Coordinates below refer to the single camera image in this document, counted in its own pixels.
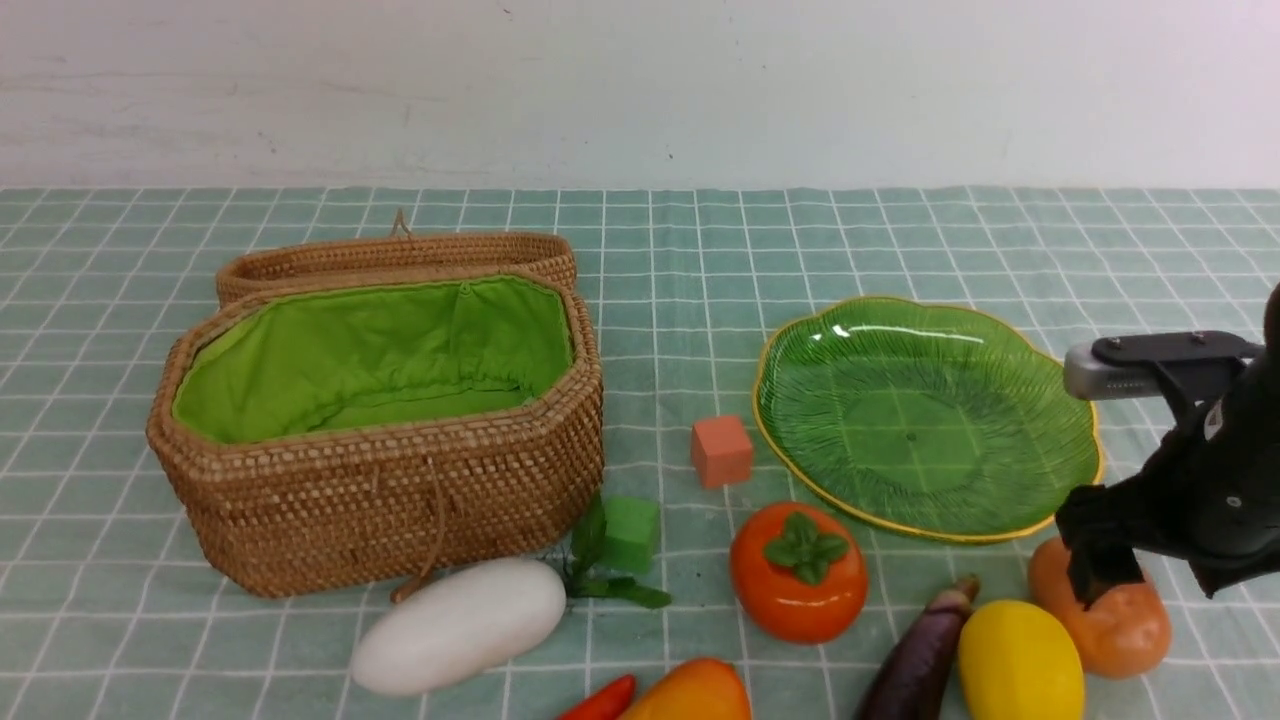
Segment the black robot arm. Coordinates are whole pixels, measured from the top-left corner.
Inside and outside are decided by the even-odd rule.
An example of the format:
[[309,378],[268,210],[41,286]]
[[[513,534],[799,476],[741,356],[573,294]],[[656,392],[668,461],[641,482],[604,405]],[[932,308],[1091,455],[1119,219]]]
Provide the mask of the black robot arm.
[[1073,489],[1057,510],[1079,602],[1140,583],[1137,551],[1185,561],[1207,597],[1277,570],[1277,293],[1265,309],[1262,343],[1188,331],[1070,348],[1070,396],[1161,397],[1174,419],[1135,474]]

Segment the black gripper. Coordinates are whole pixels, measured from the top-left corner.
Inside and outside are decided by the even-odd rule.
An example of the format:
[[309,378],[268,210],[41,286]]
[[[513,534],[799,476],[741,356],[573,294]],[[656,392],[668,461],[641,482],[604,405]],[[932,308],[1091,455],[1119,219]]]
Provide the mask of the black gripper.
[[1134,477],[1071,489],[1055,521],[1083,609],[1144,582],[1137,551],[1183,560],[1207,597],[1276,573],[1277,363],[1265,350]]

